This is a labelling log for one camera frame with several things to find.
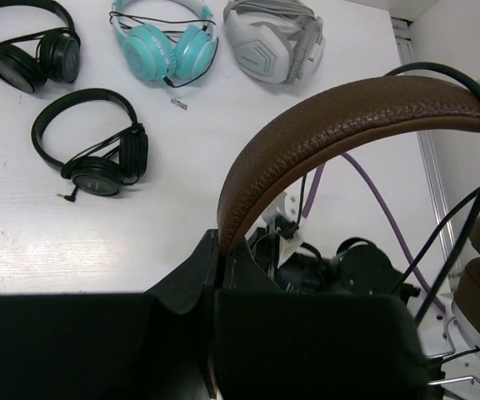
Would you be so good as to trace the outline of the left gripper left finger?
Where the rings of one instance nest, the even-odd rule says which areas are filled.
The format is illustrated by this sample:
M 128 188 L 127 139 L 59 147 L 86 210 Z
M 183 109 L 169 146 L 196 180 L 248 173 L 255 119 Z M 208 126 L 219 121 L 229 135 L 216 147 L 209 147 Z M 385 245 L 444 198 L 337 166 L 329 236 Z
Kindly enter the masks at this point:
M 0 295 L 0 399 L 211 399 L 203 293 L 218 234 L 136 293 Z

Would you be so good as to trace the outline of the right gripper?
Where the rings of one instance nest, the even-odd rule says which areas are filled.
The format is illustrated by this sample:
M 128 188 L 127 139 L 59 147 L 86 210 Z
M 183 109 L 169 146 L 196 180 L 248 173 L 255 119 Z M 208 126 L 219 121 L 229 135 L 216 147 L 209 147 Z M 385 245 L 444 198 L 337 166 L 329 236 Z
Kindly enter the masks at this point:
M 266 228 L 258 227 L 247 243 L 254 261 L 284 292 L 329 292 L 340 279 L 338 265 L 323 258 L 308 242 L 302 243 L 287 260 L 278 255 L 277 234 Z

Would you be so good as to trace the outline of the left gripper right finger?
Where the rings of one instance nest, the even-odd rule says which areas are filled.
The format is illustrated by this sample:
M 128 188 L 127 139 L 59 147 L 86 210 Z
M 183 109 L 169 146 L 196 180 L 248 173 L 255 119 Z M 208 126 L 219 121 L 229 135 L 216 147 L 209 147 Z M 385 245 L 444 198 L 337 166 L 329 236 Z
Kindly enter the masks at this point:
M 214 367 L 226 399 L 427 399 L 430 362 L 398 295 L 284 292 L 245 243 L 222 252 Z

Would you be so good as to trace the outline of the brown silver headphones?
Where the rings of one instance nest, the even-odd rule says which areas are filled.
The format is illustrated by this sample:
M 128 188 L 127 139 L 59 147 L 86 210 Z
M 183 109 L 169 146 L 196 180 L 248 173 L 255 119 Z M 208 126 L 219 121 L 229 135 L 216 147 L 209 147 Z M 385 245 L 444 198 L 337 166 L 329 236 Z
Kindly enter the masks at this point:
M 220 249 L 228 253 L 293 180 L 363 144 L 421 129 L 480 133 L 480 99 L 430 77 L 386 76 L 321 92 L 264 127 L 233 163 L 218 201 Z

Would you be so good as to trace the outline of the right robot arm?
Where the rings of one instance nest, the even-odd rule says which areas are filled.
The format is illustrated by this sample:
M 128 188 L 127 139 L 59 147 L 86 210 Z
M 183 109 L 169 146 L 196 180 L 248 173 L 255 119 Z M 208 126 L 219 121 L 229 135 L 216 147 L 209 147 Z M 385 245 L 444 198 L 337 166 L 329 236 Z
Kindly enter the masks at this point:
M 403 275 L 385 252 L 360 237 L 344 241 L 331 258 L 303 243 L 283 260 L 277 255 L 277 239 L 262 228 L 248 244 L 257 264 L 287 293 L 385 295 Z

